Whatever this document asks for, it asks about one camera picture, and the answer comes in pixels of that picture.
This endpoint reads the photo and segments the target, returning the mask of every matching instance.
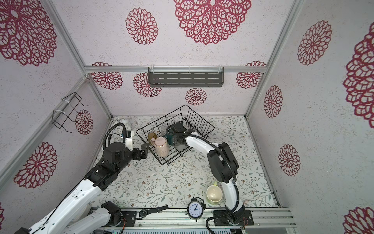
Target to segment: black alarm clock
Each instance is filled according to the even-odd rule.
[[[187,206],[187,214],[190,219],[197,220],[203,216],[205,210],[204,200],[199,197],[194,197],[191,199],[191,202]]]

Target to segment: black cable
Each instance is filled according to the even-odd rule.
[[[203,140],[203,141],[205,141],[206,143],[208,143],[211,147],[213,147],[215,150],[217,150],[217,152],[221,155],[221,157],[223,158],[224,162],[226,163],[227,167],[228,167],[229,170],[230,170],[230,173],[231,173],[232,178],[234,179],[234,181],[236,181],[236,175],[235,175],[233,169],[231,168],[231,166],[230,166],[230,164],[229,164],[229,160],[227,159],[226,155],[222,152],[222,150],[220,150],[217,146],[215,146],[214,144],[212,144],[210,141],[208,141],[208,140],[205,139],[204,137],[201,137],[201,136],[198,136],[198,135],[193,135],[193,134],[187,134],[187,133],[170,133],[170,132],[169,132],[169,129],[170,129],[170,126],[166,129],[166,132],[168,133],[168,135],[183,135],[183,136],[190,136],[190,137],[198,138],[198,139]]]
[[[239,205],[239,190],[237,189],[237,186],[236,186],[236,183],[234,184],[234,187],[235,187],[235,191],[236,191],[236,204],[234,206],[234,208],[232,210],[230,210],[229,212],[227,212],[226,214],[223,214],[223,215],[217,215],[217,216],[213,216],[213,217],[210,217],[210,218],[207,218],[206,221],[205,221],[205,226],[206,228],[208,229],[208,231],[211,233],[211,234],[215,234],[211,229],[210,227],[208,226],[208,222],[210,220],[213,220],[213,219],[220,219],[220,218],[223,218],[223,217],[226,217],[232,213],[235,212],[236,208],[238,207]]]
[[[61,205],[61,203],[65,200],[65,198],[67,196],[69,196],[69,194],[79,185],[79,183],[81,182],[82,180],[80,180],[71,190],[70,192],[68,192],[68,194],[66,194],[66,196],[60,201],[60,203],[56,206],[56,208],[53,210],[52,214],[47,218],[47,220],[43,223],[43,226],[48,222],[49,218],[53,215],[53,213],[57,210],[57,208]],[[39,231],[42,227],[39,227],[35,232],[31,233],[31,234],[34,234],[36,233],[37,231]]]
[[[111,141],[111,139],[112,139],[112,135],[119,135],[119,136],[121,136],[120,134],[118,134],[118,133],[113,133],[113,134],[109,134],[109,136],[108,136],[108,146],[110,145],[110,141]]]
[[[110,127],[110,129],[107,131],[107,133],[105,133],[105,136],[102,140],[102,149],[103,150],[107,147],[106,142],[107,142],[108,135],[113,131],[113,129],[115,129],[118,126],[122,126],[123,127],[123,134],[126,134],[126,126],[123,123],[114,124],[112,127]],[[126,140],[126,136],[123,136],[123,143],[125,143],[125,140]]]

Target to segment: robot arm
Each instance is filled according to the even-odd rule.
[[[211,172],[213,176],[216,178],[216,180],[221,182],[223,193],[226,200],[226,207],[229,210],[232,210],[236,204],[237,197],[234,187],[234,178],[231,176],[231,172],[227,168],[226,163],[219,158],[219,154],[216,152],[216,149],[214,149],[211,146],[211,144],[215,145],[216,147],[219,147],[223,151],[223,153],[228,157],[229,164],[231,165],[231,168],[233,169],[235,175],[237,175],[237,168],[239,165],[229,145],[226,143],[222,143],[220,145],[217,143],[208,144],[207,142],[192,136],[186,137],[186,144],[202,152],[203,154],[207,154]],[[242,206],[242,201],[239,201],[239,205],[237,206],[235,211],[237,212],[240,209],[242,209]]]
[[[67,226],[89,201],[117,179],[118,173],[130,161],[146,159],[147,147],[148,145],[144,144],[141,150],[130,150],[126,147],[126,143],[122,142],[113,142],[108,147],[103,147],[103,157],[100,161],[84,176],[84,179],[63,199],[57,208],[31,226],[30,229],[20,228],[16,234],[85,234],[91,233],[107,223],[116,225],[120,221],[120,208],[108,201],[94,213]]]
[[[229,211],[225,216],[227,216],[232,224],[238,223],[238,221],[242,219],[245,208],[243,203],[238,201],[239,196],[235,184],[238,163],[230,147],[226,143],[210,143],[200,137],[196,132],[189,134],[192,132],[191,130],[186,131],[185,128],[177,129],[176,127],[178,127],[178,124],[179,123],[174,124],[176,126],[172,134],[178,135],[175,142],[193,147],[207,154],[211,172],[222,184],[226,199],[226,209]],[[128,137],[131,137],[129,133],[126,133],[126,130],[124,130],[124,132],[126,140]],[[108,147],[104,147],[103,157],[100,161],[85,175],[84,179],[64,198],[57,208],[51,211],[45,218],[31,226],[30,229],[20,228],[15,234],[88,234],[105,224],[118,224],[121,215],[120,208],[108,201],[94,213],[67,226],[90,200],[100,194],[101,191],[104,191],[117,179],[118,173],[120,173],[131,160],[146,159],[148,145],[149,144],[142,145],[141,150],[130,150],[125,142],[114,142]]]

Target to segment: table surface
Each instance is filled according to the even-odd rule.
[[[210,133],[212,142],[229,144],[238,161],[237,186],[240,199],[246,207],[277,207],[243,116],[203,116],[216,129]],[[158,119],[158,116],[128,116],[131,130]],[[143,144],[135,134],[134,147]],[[102,157],[99,152],[96,162]],[[122,208],[129,207],[187,207],[191,198],[201,197],[206,201],[206,189],[215,181],[206,155],[192,149],[172,162],[160,165],[152,153],[148,158],[131,161],[108,188],[90,202],[99,207],[112,201]],[[223,207],[225,198],[218,204],[207,206]]]

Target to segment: wire rack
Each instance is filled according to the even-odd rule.
[[[76,98],[77,100],[78,100],[78,102],[77,102],[77,104],[75,104],[74,106],[71,104],[71,102],[73,101],[73,99],[74,98]],[[64,112],[64,110],[53,110],[53,112],[52,112],[52,124],[53,125],[55,125],[56,127],[58,127],[58,128],[63,128],[66,132],[68,132],[68,133],[72,133],[72,132],[70,132],[70,131],[68,131],[68,130],[66,130],[66,128],[63,126],[64,124],[65,124],[65,122],[66,122],[66,120],[70,120],[70,121],[72,121],[72,122],[74,122],[75,123],[75,121],[74,120],[72,120],[71,118],[70,118],[70,115],[73,113],[73,111],[75,111],[76,113],[79,113],[77,110],[76,110],[76,107],[77,107],[77,105],[80,103],[80,104],[82,104],[82,106],[89,106],[89,105],[84,105],[82,102],[81,102],[81,100],[82,100],[82,98],[79,96],[79,94],[77,94],[76,92],[73,92],[73,93],[71,93],[71,94],[69,94],[69,95],[67,95],[66,97],[64,97],[63,99],[61,99],[62,101],[66,101],[69,105],[67,105],[67,106],[71,106],[73,109],[71,110],[71,112],[69,113],[69,114],[66,114],[66,112]],[[61,123],[59,123],[58,121],[57,121],[57,118],[55,118],[55,112],[60,112],[60,113],[62,113],[63,115],[65,115],[66,116],[66,118],[65,118],[65,120],[63,121],[63,123],[61,124]]]
[[[161,131],[161,126],[163,125],[171,125],[176,122],[182,122],[186,129],[193,129],[197,132],[200,136],[206,138],[208,137],[209,133],[215,130],[215,127],[201,117],[198,113],[196,113],[193,109],[189,106],[184,105],[180,108],[172,111],[165,116],[153,121],[152,123],[136,130],[138,136],[142,139],[144,143],[148,142],[148,133],[154,132],[157,134],[157,137],[164,136],[164,133]],[[192,148],[188,146],[171,146],[169,145],[169,155],[165,158],[158,156],[156,149],[153,145],[150,144],[149,150],[158,160],[161,165],[165,163],[169,166],[174,160],[183,156],[183,154],[187,151],[190,151]]]

